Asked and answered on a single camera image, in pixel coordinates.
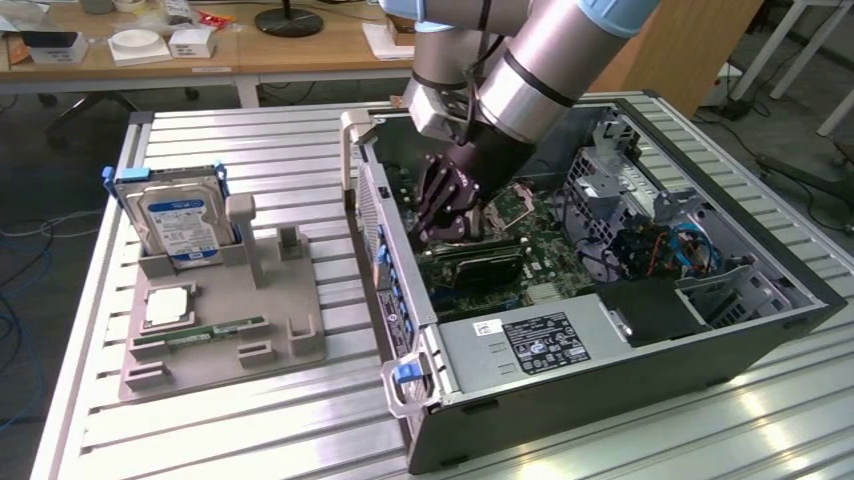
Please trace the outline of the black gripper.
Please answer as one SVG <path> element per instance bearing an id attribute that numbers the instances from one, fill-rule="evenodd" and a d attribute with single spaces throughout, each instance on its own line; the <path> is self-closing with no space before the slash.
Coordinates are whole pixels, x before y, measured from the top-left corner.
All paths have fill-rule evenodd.
<path id="1" fill-rule="evenodd" d="M 478 126 L 470 140 L 426 156 L 418 187 L 417 221 L 409 237 L 433 241 L 480 240 L 482 212 L 530 159 L 536 146 Z"/>

